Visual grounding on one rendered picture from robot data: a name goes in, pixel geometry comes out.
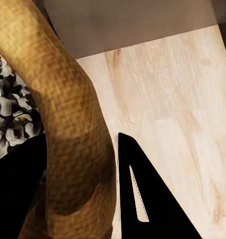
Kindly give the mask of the popcorn bag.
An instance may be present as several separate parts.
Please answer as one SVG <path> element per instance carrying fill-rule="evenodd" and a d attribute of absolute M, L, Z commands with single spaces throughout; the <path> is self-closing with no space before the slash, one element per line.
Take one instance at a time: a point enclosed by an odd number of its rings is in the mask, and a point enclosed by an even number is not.
<path fill-rule="evenodd" d="M 32 0 L 0 0 L 0 55 L 37 105 L 46 136 L 39 184 L 17 239 L 112 239 L 116 159 L 90 77 Z"/>

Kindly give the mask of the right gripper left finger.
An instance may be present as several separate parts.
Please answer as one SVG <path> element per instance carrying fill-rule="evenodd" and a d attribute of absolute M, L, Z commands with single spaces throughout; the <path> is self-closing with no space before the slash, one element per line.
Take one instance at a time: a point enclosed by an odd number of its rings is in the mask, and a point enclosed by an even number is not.
<path fill-rule="evenodd" d="M 45 133 L 0 159 L 0 239 L 18 238 L 46 164 Z"/>

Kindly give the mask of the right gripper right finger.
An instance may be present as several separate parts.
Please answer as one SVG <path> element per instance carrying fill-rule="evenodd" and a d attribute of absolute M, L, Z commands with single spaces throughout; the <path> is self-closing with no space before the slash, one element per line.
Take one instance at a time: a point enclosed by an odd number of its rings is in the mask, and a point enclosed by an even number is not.
<path fill-rule="evenodd" d="M 203 239 L 137 141 L 119 133 L 122 239 Z M 138 220 L 130 166 L 149 219 Z"/>

